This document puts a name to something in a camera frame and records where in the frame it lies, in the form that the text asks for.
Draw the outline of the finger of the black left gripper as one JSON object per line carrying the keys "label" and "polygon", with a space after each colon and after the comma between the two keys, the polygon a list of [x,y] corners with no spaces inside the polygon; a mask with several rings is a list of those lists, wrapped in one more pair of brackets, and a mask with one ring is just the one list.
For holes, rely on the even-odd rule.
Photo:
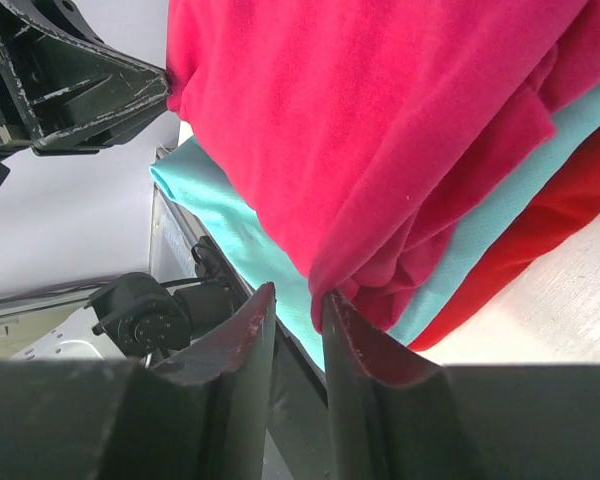
{"label": "finger of the black left gripper", "polygon": [[166,110],[163,69],[93,31],[72,1],[0,1],[0,157],[94,154]]}

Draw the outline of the red t shirt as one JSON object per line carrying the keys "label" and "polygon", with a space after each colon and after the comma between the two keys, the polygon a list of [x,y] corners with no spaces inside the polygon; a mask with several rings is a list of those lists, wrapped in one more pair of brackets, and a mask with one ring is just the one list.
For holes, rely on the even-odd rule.
{"label": "red t shirt", "polygon": [[600,127],[489,247],[426,329],[411,342],[427,350],[456,330],[535,259],[600,214]]}

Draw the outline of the crimson pink t shirt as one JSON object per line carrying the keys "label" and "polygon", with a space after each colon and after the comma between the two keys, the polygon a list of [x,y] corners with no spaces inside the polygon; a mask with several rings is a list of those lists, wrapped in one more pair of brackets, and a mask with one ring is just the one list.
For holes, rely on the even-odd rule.
{"label": "crimson pink t shirt", "polygon": [[173,1],[168,106],[307,279],[392,327],[600,83],[600,1]]}

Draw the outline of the teal t shirt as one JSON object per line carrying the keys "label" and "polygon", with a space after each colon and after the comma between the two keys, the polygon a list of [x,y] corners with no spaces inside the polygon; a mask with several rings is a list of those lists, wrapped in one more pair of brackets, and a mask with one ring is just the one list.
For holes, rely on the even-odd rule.
{"label": "teal t shirt", "polygon": [[[450,300],[470,270],[587,137],[600,127],[600,85],[554,117],[556,136],[535,150],[456,227],[450,246],[391,336],[408,344]],[[321,336],[309,318],[306,279],[265,234],[226,175],[194,138],[155,162],[151,175],[173,202],[196,215],[219,249],[252,286],[273,282],[277,315],[308,357],[324,367]]]}

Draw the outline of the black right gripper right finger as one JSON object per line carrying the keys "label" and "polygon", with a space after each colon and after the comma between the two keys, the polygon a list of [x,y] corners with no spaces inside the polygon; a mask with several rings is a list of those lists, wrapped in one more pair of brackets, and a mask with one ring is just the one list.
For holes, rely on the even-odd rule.
{"label": "black right gripper right finger", "polygon": [[600,364],[441,366],[324,297],[340,479],[600,479]]}

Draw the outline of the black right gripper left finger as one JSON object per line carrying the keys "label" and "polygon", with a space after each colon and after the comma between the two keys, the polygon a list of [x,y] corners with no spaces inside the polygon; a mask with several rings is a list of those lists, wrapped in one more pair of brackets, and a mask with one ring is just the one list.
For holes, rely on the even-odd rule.
{"label": "black right gripper left finger", "polygon": [[275,336],[272,284],[152,369],[0,361],[0,479],[258,479]]}

